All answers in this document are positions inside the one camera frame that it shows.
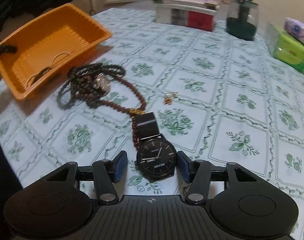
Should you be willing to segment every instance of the watch hand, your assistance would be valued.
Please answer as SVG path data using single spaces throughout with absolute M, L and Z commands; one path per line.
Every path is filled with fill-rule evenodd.
M 157 159 L 157 157 L 153 157 L 153 158 L 144 158 L 144 159 L 141 159 L 142 161 L 146 161 L 146 160 L 153 160 L 153 159 Z
M 159 153 L 158 153 L 158 155 L 157 155 L 157 157 L 156 157 L 157 159 L 159 158 L 159 155 L 160 155 L 161 150 L 162 150 L 162 147 L 160 148 Z

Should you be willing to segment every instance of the floral tablecloth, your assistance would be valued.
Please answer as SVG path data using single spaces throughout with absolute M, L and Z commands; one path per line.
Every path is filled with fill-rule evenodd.
M 161 132 L 177 150 L 214 165 L 237 162 L 289 194 L 299 207 L 292 231 L 304 239 L 304 76 L 269 56 L 264 40 L 228 35 L 224 22 L 214 32 L 156 24 L 154 12 L 112 8 L 94 19 L 113 32 L 96 61 L 122 64 L 125 78 L 147 101 Z M 179 174 L 150 183 L 135 170 L 131 118 L 102 106 L 78 102 L 63 110 L 52 82 L 45 99 L 13 99 L 0 83 L 0 143 L 24 187 L 67 161 L 90 165 L 127 151 L 128 168 L 118 194 L 184 194 Z M 178 92 L 172 105 L 164 95 Z M 120 83 L 106 99 L 139 105 Z M 211 184 L 215 195 L 222 184 Z M 81 189 L 94 197 L 90 182 Z

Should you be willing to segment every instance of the orange basket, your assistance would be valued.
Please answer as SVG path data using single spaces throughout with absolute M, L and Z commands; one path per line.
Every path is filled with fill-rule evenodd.
M 17 46 L 15 54 L 0 55 L 0 73 L 16 99 L 34 94 L 49 78 L 80 64 L 83 55 L 112 33 L 72 4 L 53 9 L 25 24 L 0 42 Z M 31 78 L 50 68 L 31 85 Z

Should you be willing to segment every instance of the dark green container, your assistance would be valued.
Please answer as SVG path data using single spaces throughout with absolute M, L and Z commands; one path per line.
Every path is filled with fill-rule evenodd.
M 232 0 L 227 17 L 227 33 L 253 41 L 259 22 L 258 4 L 252 0 Z

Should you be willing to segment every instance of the wristwatch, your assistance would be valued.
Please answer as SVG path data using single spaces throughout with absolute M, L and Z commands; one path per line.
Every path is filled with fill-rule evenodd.
M 160 133 L 154 113 L 134 117 L 139 139 L 135 165 L 150 180 L 174 175 L 177 152 Z

